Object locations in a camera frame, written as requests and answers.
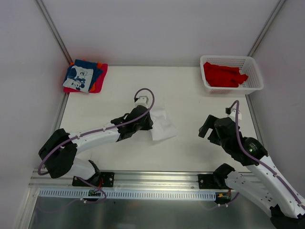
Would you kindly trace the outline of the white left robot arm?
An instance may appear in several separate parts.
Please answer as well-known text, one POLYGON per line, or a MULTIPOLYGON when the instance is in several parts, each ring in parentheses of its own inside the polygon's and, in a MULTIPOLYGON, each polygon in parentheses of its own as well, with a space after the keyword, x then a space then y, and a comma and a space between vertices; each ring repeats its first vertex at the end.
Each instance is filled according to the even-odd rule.
POLYGON ((103 175, 92 160, 82 160, 76 156, 91 148, 108 143, 116 143, 132 137, 138 131, 151 130, 149 109, 138 105, 130 113, 115 118, 103 126, 88 132, 70 134, 63 128, 56 130, 38 155, 51 178, 64 175, 73 176, 82 186, 102 184, 103 175))

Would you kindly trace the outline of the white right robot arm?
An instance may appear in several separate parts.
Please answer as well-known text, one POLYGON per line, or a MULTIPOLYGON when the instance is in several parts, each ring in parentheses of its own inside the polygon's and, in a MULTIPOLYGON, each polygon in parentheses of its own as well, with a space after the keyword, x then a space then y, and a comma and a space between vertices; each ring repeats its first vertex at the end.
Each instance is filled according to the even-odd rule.
POLYGON ((252 137, 243 137, 229 117, 209 115, 199 129, 199 137, 204 138, 209 129, 211 133, 207 139, 221 146, 262 184, 253 184, 232 166, 224 163, 213 172, 214 185, 220 189, 234 189, 248 198, 270 217, 277 229, 303 229, 305 199, 281 176, 263 145, 252 137))

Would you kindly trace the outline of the white t shirt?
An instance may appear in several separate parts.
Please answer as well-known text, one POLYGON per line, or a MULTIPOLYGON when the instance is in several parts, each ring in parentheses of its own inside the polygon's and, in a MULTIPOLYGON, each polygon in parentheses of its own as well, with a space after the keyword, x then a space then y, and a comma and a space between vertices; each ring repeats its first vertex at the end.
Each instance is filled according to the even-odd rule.
POLYGON ((150 111, 151 120, 153 122, 150 130, 153 141, 163 141, 178 135, 178 131, 169 119, 164 108, 153 108, 150 111))

